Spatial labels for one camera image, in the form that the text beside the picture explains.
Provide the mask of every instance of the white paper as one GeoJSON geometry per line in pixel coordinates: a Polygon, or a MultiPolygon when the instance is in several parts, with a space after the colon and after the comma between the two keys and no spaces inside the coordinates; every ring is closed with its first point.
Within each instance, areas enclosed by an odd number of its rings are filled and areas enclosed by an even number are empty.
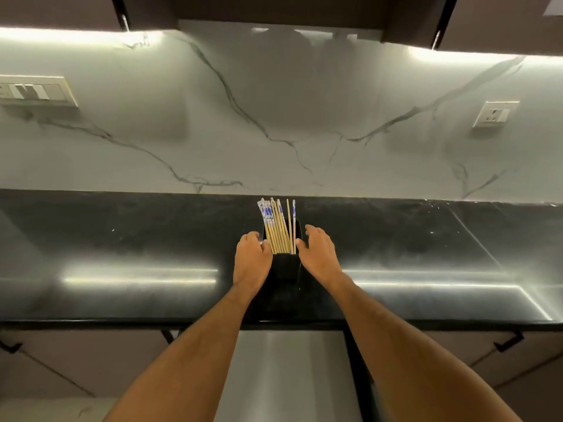
{"type": "Polygon", "coordinates": [[[563,16],[563,0],[551,0],[544,16],[563,16]]]}

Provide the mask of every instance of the person's right arm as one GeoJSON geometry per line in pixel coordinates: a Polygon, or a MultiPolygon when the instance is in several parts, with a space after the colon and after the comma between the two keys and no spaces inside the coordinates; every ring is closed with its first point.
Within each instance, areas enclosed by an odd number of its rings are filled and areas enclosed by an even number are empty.
{"type": "Polygon", "coordinates": [[[394,422],[521,422],[473,370],[356,286],[322,229],[306,230],[301,262],[340,305],[394,422]]]}

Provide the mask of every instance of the forearm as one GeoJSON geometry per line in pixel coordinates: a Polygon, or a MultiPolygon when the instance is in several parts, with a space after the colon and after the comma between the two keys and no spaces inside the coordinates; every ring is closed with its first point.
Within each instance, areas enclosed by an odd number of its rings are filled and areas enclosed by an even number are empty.
{"type": "Polygon", "coordinates": [[[212,422],[250,300],[233,286],[135,380],[105,422],[212,422]]]}
{"type": "Polygon", "coordinates": [[[396,422],[520,420],[473,370],[338,276],[327,289],[396,422]]]}

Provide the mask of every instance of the hand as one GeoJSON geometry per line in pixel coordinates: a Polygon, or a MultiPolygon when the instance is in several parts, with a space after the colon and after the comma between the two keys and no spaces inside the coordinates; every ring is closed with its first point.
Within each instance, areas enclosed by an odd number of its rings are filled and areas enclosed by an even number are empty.
{"type": "Polygon", "coordinates": [[[299,249],[299,258],[303,266],[315,277],[325,288],[333,280],[341,277],[342,269],[334,243],[321,228],[306,225],[306,234],[309,236],[309,247],[303,240],[297,239],[296,245],[299,249]]]}
{"type": "Polygon", "coordinates": [[[256,296],[272,266],[272,250],[268,240],[262,246],[256,231],[240,238],[236,245],[233,284],[243,291],[248,302],[256,296]]]}

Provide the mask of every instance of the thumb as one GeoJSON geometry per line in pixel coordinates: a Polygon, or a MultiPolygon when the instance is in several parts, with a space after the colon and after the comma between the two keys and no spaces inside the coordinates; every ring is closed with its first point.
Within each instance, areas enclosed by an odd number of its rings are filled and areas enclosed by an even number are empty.
{"type": "Polygon", "coordinates": [[[299,249],[299,255],[306,254],[309,251],[307,245],[305,244],[305,241],[301,239],[295,240],[295,246],[299,249]]]}
{"type": "Polygon", "coordinates": [[[262,241],[262,253],[265,253],[265,254],[271,254],[272,253],[270,241],[268,241],[268,240],[262,241]]]}

